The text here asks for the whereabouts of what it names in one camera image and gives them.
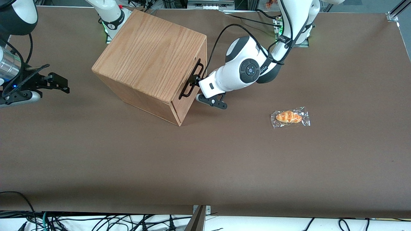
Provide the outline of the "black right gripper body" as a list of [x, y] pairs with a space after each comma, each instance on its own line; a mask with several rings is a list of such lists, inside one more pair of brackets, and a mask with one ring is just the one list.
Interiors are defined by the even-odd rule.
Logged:
[[49, 85], [48, 76], [39, 73], [22, 73], [5, 80], [1, 98], [43, 98], [41, 85]]

